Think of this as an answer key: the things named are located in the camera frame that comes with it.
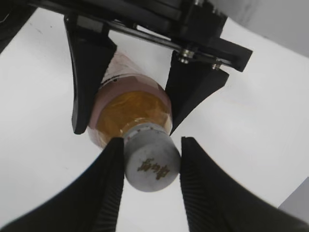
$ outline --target bottle neck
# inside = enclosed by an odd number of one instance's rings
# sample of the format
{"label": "bottle neck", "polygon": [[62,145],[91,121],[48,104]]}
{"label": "bottle neck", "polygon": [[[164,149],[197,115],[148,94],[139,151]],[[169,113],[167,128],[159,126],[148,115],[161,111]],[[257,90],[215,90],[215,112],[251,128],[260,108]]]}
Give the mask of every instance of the bottle neck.
{"label": "bottle neck", "polygon": [[129,140],[131,140],[133,137],[138,135],[140,132],[148,131],[148,130],[155,130],[157,132],[167,134],[164,128],[159,126],[158,124],[150,123],[150,122],[142,123],[142,124],[132,127],[130,130],[128,130],[127,133],[124,134],[123,138],[124,138],[125,145],[127,144]]}

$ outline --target bolt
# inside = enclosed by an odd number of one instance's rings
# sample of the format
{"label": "bolt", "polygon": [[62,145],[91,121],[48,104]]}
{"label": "bolt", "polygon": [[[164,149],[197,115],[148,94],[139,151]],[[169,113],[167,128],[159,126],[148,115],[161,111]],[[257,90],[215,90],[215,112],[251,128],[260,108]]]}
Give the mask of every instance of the bolt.
{"label": "bolt", "polygon": [[186,58],[192,58],[194,56],[194,52],[193,51],[190,51],[188,49],[184,49],[182,52],[181,52],[181,56],[182,57],[186,57]]}
{"label": "bolt", "polygon": [[212,64],[212,69],[214,69],[214,70],[219,70],[220,67],[221,67],[221,64],[219,64],[219,63]]}
{"label": "bolt", "polygon": [[186,58],[179,58],[179,61],[183,64],[188,64],[189,63],[189,60],[186,59]]}

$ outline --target bottle cap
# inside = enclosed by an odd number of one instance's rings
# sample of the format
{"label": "bottle cap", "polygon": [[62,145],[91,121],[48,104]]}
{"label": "bottle cap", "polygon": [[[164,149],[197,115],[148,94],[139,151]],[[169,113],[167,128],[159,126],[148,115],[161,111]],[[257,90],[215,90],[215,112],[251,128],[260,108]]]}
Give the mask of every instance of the bottle cap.
{"label": "bottle cap", "polygon": [[125,134],[125,173],[128,182],[144,192],[170,185],[180,171],[180,154],[157,124],[143,123]]}

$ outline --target bottle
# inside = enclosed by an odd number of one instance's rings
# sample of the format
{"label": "bottle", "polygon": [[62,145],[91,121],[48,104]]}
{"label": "bottle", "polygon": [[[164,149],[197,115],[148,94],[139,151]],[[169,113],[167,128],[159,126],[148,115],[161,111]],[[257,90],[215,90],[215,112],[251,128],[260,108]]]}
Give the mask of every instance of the bottle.
{"label": "bottle", "polygon": [[104,149],[113,137],[123,137],[128,182],[153,192],[172,183],[180,170],[171,129],[171,104],[165,91],[117,51],[96,95],[87,129],[92,142]]}

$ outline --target metal screw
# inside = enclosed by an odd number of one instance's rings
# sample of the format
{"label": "metal screw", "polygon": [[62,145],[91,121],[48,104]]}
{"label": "metal screw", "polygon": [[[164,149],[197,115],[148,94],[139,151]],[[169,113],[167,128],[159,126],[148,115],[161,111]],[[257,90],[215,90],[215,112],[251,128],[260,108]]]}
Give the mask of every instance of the metal screw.
{"label": "metal screw", "polygon": [[186,58],[179,58],[179,61],[183,64],[188,64],[189,63],[189,60],[186,59]]}
{"label": "metal screw", "polygon": [[219,70],[221,67],[221,61],[217,58],[216,59],[217,63],[212,64],[212,69],[214,70]]}
{"label": "metal screw", "polygon": [[189,63],[189,59],[192,59],[193,56],[194,56],[194,52],[193,51],[190,51],[188,49],[184,49],[179,54],[179,61],[181,63],[188,64]]}

